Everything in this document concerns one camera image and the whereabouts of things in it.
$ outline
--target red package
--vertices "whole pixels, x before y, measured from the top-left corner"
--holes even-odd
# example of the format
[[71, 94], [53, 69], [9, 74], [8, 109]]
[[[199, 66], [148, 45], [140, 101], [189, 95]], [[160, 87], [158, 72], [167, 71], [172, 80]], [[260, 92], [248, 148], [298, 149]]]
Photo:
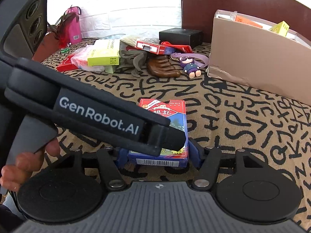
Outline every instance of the red package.
[[66, 72], [71, 70], [78, 69], [73, 63], [71, 63], [71, 58], [74, 56], [74, 54], [68, 55], [58, 66], [57, 71], [59, 72]]
[[168, 41], [162, 42], [161, 45], [173, 47], [173, 48], [175, 48], [175, 49], [178, 49], [178, 50], [182, 51], [183, 53], [193, 53], [191, 46], [172, 45], [172, 44], [171, 44], [170, 42], [168, 42]]

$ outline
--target finger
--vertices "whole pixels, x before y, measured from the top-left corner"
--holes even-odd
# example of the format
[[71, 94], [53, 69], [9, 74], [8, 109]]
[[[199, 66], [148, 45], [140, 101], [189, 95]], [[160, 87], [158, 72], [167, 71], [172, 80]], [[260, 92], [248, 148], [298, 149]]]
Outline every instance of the finger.
[[44, 150], [39, 150], [35, 154], [23, 152], [17, 155], [15, 165], [20, 169], [28, 172], [35, 172], [41, 169], [44, 160]]
[[170, 67], [172, 66], [170, 63], [159, 64], [159, 67]]
[[60, 146], [59, 146], [59, 142], [58, 142], [57, 138], [55, 138], [54, 140], [49, 142], [45, 146], [45, 150], [52, 157], [58, 156], [60, 154]]
[[159, 64], [163, 64], [163, 63], [169, 63], [169, 60], [168, 59], [164, 59], [164, 60], [158, 60]]
[[167, 76], [167, 78], [178, 78], [180, 76], [180, 71], [174, 70], [174, 71], [165, 72], [165, 75]]
[[175, 68], [173, 66], [170, 66], [170, 67], [162, 68], [161, 70], [164, 71], [164, 72], [170, 72], [170, 71], [174, 71]]
[[31, 177], [32, 172], [23, 171], [13, 165], [7, 165], [1, 169], [1, 175], [6, 181], [22, 184]]
[[3, 177], [0, 178], [0, 185], [3, 186], [5, 189], [17, 192], [20, 188], [20, 184], [5, 180]]
[[167, 55], [156, 55], [155, 57], [154, 57], [156, 60], [163, 60], [163, 59], [167, 59], [168, 57], [167, 57]]

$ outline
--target playing card box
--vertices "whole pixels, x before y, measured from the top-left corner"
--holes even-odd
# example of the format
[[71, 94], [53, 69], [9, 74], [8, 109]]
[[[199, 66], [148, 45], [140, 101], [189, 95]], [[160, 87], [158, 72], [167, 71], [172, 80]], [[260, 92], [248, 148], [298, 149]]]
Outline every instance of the playing card box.
[[186, 142], [184, 147], [178, 152], [162, 149], [161, 154], [158, 157], [129, 151], [128, 160], [131, 163], [139, 165], [186, 167], [189, 153], [185, 101], [171, 100], [169, 103], [163, 103], [158, 100], [141, 99], [139, 106], [169, 118], [172, 127], [185, 132]]

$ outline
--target patterned tablecloth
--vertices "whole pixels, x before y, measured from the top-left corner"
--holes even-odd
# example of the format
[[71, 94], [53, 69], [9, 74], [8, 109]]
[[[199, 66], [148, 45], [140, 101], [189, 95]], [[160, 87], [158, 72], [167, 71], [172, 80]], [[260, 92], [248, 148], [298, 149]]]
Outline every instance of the patterned tablecloth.
[[[94, 41], [86, 39], [71, 46], [70, 52]], [[209, 56], [210, 44], [198, 46], [195, 52]], [[66, 56], [58, 51], [43, 64], [55, 69]], [[114, 74], [65, 72], [135, 104], [140, 98], [186, 101], [189, 137], [201, 146], [227, 146], [231, 153], [243, 148], [292, 179], [303, 196], [294, 220], [311, 230], [311, 107], [259, 89], [208, 78], [204, 70], [202, 73], [194, 79], [183, 72], [179, 78], [159, 79], [150, 76], [145, 66], [140, 78], [134, 78], [130, 69]], [[58, 139], [62, 155], [77, 149], [92, 152], [103, 146], [101, 141], [60, 127]], [[44, 167], [55, 160], [46, 155]], [[120, 172], [127, 182], [137, 179], [176, 181], [192, 179], [197, 170], [191, 163], [184, 169], [128, 163]], [[88, 174], [96, 178], [93, 170]], [[219, 180], [226, 176], [221, 174]]]

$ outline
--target camera lens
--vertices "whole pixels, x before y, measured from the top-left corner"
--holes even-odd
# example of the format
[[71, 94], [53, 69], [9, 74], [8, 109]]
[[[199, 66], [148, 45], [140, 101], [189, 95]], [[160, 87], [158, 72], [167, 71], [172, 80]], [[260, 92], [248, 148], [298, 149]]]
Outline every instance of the camera lens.
[[42, 37], [42, 30], [38, 32], [37, 36], [35, 37], [35, 45], [38, 43], [40, 38]]
[[29, 35], [33, 35], [36, 30], [38, 29], [40, 23], [41, 23], [42, 17], [39, 16], [31, 25], [30, 30], [29, 30]]
[[34, 13], [37, 11], [38, 6], [39, 6], [39, 1], [38, 0], [34, 1], [30, 5], [29, 9], [27, 10], [26, 19], [29, 19], [29, 18], [31, 18], [34, 15]]

